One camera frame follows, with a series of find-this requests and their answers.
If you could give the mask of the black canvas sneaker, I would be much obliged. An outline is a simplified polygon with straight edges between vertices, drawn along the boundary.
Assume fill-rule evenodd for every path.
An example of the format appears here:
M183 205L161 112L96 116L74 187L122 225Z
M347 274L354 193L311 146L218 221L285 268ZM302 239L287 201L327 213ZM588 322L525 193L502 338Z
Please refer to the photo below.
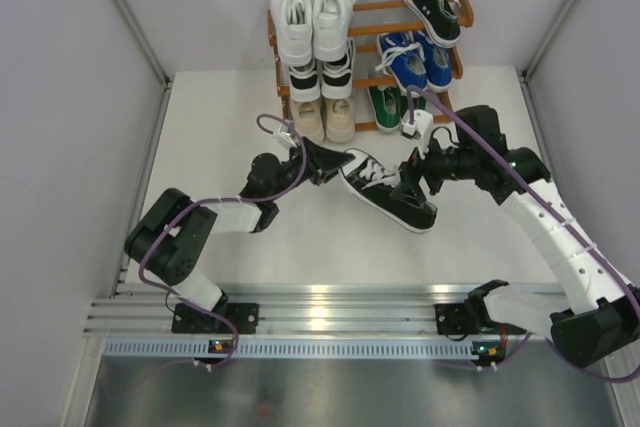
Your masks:
M437 208L430 202L427 208L397 206L390 202L391 191L401 183L398 169L385 167L360 149L349 148L346 152L355 159L340 169L340 178L351 195L412 233L423 234L435 225Z
M439 47L453 48L460 39L457 10L460 0L403 0L424 25L430 39Z

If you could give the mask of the beige sneaker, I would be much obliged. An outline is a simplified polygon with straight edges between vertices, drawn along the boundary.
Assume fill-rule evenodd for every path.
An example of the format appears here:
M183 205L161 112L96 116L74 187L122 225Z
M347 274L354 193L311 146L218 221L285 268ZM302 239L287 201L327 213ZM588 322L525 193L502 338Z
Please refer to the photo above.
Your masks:
M325 137L322 120L322 101L320 98L311 102L290 102L292 120L296 130L303 137L315 144L321 144Z
M355 136L355 104L352 96L344 99L325 98L327 138L334 143L350 142Z

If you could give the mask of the green sneaker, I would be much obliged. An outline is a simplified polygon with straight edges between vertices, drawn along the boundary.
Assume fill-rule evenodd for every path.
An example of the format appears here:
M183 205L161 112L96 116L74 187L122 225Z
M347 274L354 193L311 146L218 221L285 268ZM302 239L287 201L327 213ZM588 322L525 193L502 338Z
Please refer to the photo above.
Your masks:
M404 96L395 81L367 88L377 128L384 133L396 131L406 112Z
M426 109L426 100L421 97L411 97L409 98L406 94L400 94L400 115L404 116L405 113L409 110L409 100L412 100L413 106L415 110L425 110Z

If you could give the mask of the black white-striped sneaker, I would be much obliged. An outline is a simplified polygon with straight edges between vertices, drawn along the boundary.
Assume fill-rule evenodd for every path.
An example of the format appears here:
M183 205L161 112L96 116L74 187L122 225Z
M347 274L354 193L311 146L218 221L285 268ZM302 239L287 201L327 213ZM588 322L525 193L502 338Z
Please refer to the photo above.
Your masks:
M287 67L289 77L289 93L293 101L304 103L313 102L321 97L321 87L314 58L301 67Z
M322 62L322 96L328 99L346 99L353 90L353 71L355 64L355 42L347 39L345 55L338 61Z

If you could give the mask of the white sneaker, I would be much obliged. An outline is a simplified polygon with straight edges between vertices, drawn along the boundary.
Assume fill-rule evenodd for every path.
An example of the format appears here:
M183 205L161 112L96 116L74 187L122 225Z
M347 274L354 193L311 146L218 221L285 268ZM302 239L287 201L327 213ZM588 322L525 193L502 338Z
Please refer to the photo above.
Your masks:
M355 2L313 0L313 51L317 60L335 62L345 55Z
M313 0L270 0L281 62L303 67L312 59Z

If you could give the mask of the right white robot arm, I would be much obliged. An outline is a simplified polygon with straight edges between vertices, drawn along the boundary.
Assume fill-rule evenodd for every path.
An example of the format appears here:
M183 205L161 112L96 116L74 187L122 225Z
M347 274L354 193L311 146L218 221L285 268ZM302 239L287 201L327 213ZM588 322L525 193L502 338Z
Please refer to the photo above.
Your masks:
M605 258L566 208L551 174L527 147L511 149L498 114L487 105L455 113L457 141L442 147L433 117L406 112L401 132L416 141L400 167L401 192L425 181L436 194L447 180L471 180L522 229L563 288L555 303L506 281L469 292L467 319L487 333L508 324L549 340L571 365L586 368L639 338L639 290Z

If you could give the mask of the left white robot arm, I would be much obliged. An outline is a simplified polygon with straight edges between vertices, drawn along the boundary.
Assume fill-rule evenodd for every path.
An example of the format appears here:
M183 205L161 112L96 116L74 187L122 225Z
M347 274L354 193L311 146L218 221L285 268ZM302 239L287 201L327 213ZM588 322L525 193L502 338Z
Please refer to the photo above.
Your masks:
M204 331L220 331L228 319L228 297L197 267L213 234L260 233L279 213L276 200L309 181L322 185L354 159L352 154L321 147L304 138L289 149L289 158L256 156L239 196L194 201L169 188L128 235L126 255L140 273L151 272L168 292L193 309Z

